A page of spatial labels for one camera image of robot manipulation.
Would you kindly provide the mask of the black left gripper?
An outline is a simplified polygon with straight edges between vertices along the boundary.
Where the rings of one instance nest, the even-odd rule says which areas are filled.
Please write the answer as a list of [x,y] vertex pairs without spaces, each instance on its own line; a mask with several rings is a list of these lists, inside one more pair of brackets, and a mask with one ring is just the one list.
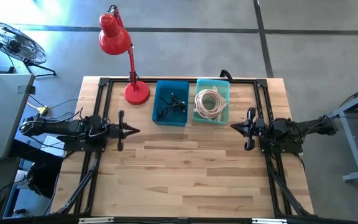
[[108,137],[111,139],[117,139],[117,150],[118,151],[122,151],[124,149],[124,143],[123,143],[123,138],[125,139],[126,137],[133,135],[133,134],[137,134],[139,133],[139,129],[134,128],[132,126],[130,126],[127,123],[124,123],[124,111],[120,110],[119,114],[118,114],[118,124],[110,124],[108,127]]

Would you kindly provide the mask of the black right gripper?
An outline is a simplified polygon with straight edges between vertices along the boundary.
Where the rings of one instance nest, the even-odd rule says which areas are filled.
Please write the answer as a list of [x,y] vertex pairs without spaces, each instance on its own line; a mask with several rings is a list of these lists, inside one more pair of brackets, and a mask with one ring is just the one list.
[[257,118],[256,109],[251,107],[247,111],[247,119],[238,123],[231,124],[231,128],[240,133],[243,137],[248,137],[247,142],[244,145],[246,151],[253,150],[255,146],[254,136],[261,137],[265,132],[265,122],[263,118]]

